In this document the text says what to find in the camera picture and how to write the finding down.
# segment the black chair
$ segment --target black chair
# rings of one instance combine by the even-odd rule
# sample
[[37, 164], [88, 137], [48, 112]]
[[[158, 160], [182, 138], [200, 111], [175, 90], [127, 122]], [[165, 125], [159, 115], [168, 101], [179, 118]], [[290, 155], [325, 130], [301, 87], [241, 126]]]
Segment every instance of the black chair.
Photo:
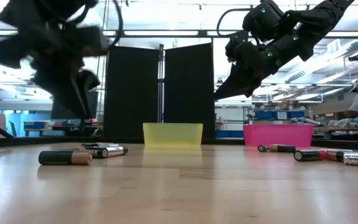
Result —
[[15, 123], [13, 123], [12, 121], [10, 121], [10, 124], [11, 124], [11, 129], [12, 129], [12, 135], [13, 135], [13, 137], [17, 137], [16, 128], [15, 128]]

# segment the black partition panel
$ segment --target black partition panel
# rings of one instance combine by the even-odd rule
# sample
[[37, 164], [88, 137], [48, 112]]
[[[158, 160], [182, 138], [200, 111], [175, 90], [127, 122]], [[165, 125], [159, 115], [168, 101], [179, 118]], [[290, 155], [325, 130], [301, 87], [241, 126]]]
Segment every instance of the black partition panel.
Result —
[[143, 123], [157, 122], [158, 50], [115, 47], [109, 53], [104, 135], [143, 138]]
[[203, 123], [203, 138], [215, 138], [212, 44], [165, 52], [165, 123]]

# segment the ceiling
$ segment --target ceiling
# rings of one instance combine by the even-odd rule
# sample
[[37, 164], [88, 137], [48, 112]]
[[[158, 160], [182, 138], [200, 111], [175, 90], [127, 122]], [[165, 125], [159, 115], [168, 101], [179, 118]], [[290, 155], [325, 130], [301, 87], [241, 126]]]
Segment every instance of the ceiling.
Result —
[[[125, 30], [147, 29], [215, 29], [221, 14], [232, 8], [250, 7], [250, 2], [257, 5], [259, 0], [235, 1], [235, 0], [131, 0], [121, 1], [122, 15]], [[306, 3], [313, 7], [320, 1], [275, 1], [283, 11], [289, 9], [304, 10]], [[0, 11], [6, 5], [7, 0], [0, 0]], [[222, 21], [220, 29], [240, 29], [245, 16], [243, 12], [232, 12]], [[107, 30], [117, 29], [117, 14], [112, 1], [100, 1], [91, 9], [84, 24], [103, 26]], [[0, 23], [0, 30], [13, 29]], [[358, 30], [358, 0], [346, 11], [335, 30]], [[214, 39], [214, 75], [218, 79], [225, 79], [229, 75], [230, 63], [227, 62], [224, 47], [228, 39]], [[211, 39], [198, 38], [125, 38], [119, 43], [121, 46], [145, 47], [157, 49], [163, 44], [166, 49], [183, 47], [211, 42]], [[358, 78], [358, 62], [350, 63], [348, 56], [358, 54], [358, 40], [324, 39], [314, 48], [314, 57], [307, 62], [295, 58], [278, 73], [264, 80], [264, 86], [255, 91], [254, 99], [284, 100], [299, 98], [303, 100], [321, 100], [321, 96], [329, 97], [345, 91], [344, 86], [332, 86], [328, 84], [348, 85]], [[104, 58], [86, 58], [86, 68], [98, 73], [100, 79], [104, 79]], [[12, 70], [0, 66], [0, 82], [26, 82], [34, 72], [28, 61], [22, 62], [22, 70]], [[270, 83], [286, 83], [285, 85], [269, 85]], [[0, 83], [0, 86], [16, 90], [28, 88], [36, 90], [36, 86], [20, 84], [8, 85]]]

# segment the yellow bin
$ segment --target yellow bin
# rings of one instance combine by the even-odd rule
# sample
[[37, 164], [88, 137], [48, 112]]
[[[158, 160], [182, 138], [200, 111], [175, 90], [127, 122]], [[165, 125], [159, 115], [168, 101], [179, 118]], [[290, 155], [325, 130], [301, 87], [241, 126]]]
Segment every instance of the yellow bin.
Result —
[[200, 147], [203, 124], [143, 123], [144, 144], [151, 147]]

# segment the pink bin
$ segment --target pink bin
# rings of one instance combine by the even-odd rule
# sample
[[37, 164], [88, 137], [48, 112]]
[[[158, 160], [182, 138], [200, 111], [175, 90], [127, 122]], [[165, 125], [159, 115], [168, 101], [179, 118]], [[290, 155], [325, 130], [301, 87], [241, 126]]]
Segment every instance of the pink bin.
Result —
[[313, 125], [311, 124], [250, 124], [244, 126], [247, 146], [261, 144], [286, 144], [309, 148]]

